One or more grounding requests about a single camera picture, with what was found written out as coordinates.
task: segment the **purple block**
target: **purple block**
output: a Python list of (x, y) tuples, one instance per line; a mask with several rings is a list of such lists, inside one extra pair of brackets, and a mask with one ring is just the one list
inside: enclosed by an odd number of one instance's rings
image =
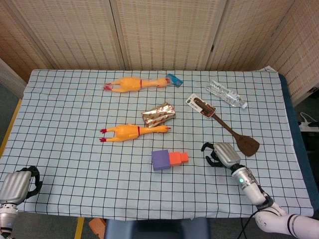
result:
[(168, 150), (159, 150), (159, 151), (153, 151), (152, 152), (152, 163), (153, 163), (153, 169), (156, 170), (162, 170), (162, 169), (169, 169), (170, 163), (169, 163), (169, 154)]

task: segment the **brown spatula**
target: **brown spatula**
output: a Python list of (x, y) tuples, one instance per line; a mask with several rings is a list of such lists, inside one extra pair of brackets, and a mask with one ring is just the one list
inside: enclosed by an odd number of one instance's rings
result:
[[(206, 106), (206, 104), (201, 101), (199, 98), (195, 98), (194, 102), (201, 107), (203, 110), (207, 112), (211, 112), (212, 109)], [(253, 138), (245, 135), (240, 135), (232, 130), (224, 121), (221, 120), (216, 114), (213, 114), (212, 117), (217, 120), (225, 129), (227, 129), (235, 138), (236, 143), (240, 151), (243, 152), (246, 156), (251, 156), (255, 154), (259, 148), (259, 142), (254, 140)]]

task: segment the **gold foil package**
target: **gold foil package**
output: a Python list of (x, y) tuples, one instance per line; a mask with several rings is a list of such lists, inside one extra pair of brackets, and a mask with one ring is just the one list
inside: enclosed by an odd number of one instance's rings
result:
[(147, 127), (152, 128), (166, 120), (172, 119), (176, 116), (174, 107), (165, 102), (160, 106), (156, 106), (149, 111), (142, 113), (142, 118)]

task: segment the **spatula head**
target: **spatula head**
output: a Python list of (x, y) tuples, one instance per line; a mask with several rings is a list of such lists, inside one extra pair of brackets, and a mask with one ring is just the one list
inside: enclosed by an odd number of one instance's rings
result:
[(253, 138), (249, 136), (245, 136), (245, 135), (240, 135), (240, 134), (234, 137), (236, 139), (238, 148), (246, 156), (254, 155), (257, 152), (259, 148), (259, 142), (257, 142)]

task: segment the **blue chair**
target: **blue chair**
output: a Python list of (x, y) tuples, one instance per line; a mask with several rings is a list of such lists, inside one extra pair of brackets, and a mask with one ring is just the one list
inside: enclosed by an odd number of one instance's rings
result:
[(210, 239), (207, 218), (182, 220), (107, 220), (104, 239)]

